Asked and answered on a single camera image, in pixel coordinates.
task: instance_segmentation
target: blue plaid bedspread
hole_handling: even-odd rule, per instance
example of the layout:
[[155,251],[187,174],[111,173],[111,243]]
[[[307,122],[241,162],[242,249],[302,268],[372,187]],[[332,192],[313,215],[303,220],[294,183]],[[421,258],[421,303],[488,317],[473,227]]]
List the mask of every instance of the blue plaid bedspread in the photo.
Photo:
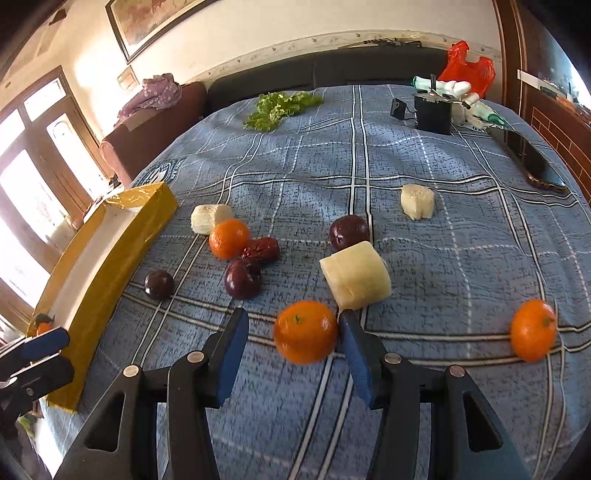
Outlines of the blue plaid bedspread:
[[[336,304],[319,268],[332,253],[328,227],[355,213],[391,271],[393,295],[361,312],[366,330],[419,365],[465,366],[511,434],[527,468],[551,479],[591,419],[591,211],[558,155],[513,112],[493,108],[537,144],[570,193],[528,185],[485,134],[421,132],[389,116],[393,97],[412,107],[414,89],[319,89],[324,103],[262,134],[245,130],[256,99],[208,117],[181,135],[136,179],[166,181],[179,209],[134,275],[96,351],[80,411],[46,409],[66,451],[84,419],[127,365],[171,365],[203,345],[232,309],[250,312],[232,396],[208,413],[223,479],[361,479],[380,411],[355,395],[342,354],[307,367],[273,347],[274,317],[302,299]],[[436,192],[432,219],[410,221],[400,206],[406,183]],[[282,259],[264,270],[264,290],[234,301],[226,263],[194,235],[195,205],[227,203],[253,236],[272,235]],[[146,273],[165,269],[181,284],[172,301],[149,300]],[[517,307],[541,297],[558,311],[560,336],[537,363],[519,361],[508,341]],[[428,408],[423,410],[424,419]],[[165,409],[159,463],[166,463]],[[427,476],[428,426],[421,423],[417,478]]]

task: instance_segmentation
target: black headboard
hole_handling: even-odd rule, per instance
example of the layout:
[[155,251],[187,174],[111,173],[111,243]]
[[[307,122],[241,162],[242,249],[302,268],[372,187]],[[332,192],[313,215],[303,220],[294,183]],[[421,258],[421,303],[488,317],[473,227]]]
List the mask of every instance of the black headboard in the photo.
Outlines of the black headboard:
[[211,85],[207,112],[262,93],[338,85],[410,85],[439,75],[447,52],[415,45],[381,45],[308,53],[222,77]]

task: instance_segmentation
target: black phone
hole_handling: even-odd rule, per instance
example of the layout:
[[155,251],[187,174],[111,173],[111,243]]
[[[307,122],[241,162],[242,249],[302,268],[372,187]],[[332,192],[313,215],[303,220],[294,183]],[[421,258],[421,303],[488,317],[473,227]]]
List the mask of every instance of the black phone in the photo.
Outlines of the black phone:
[[503,146],[529,184],[541,189],[568,193],[566,183],[552,168],[548,159],[521,133],[492,127],[487,128],[486,132]]

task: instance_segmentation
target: white fruit chunk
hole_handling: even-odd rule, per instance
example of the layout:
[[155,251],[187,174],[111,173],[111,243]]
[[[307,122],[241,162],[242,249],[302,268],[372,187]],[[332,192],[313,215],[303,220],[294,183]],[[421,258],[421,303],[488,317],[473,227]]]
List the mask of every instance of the white fruit chunk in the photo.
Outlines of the white fruit chunk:
[[402,209],[411,219],[431,218],[435,209],[435,194],[427,187],[408,184],[400,194]]
[[323,258],[320,268],[340,310],[357,310],[392,294],[386,265],[369,242]]
[[209,235],[218,223],[234,218],[232,208],[228,205],[197,205],[191,214],[193,232]]

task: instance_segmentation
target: purple floral cloth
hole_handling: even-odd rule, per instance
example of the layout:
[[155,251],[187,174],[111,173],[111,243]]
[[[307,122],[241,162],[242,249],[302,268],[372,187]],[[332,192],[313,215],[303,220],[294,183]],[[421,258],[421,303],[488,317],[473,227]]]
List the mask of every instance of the purple floral cloth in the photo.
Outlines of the purple floral cloth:
[[142,108],[154,107],[162,110],[176,105],[181,98],[181,87],[174,81],[172,73],[154,75],[142,81],[142,91],[135,95],[119,111],[117,117],[121,123]]

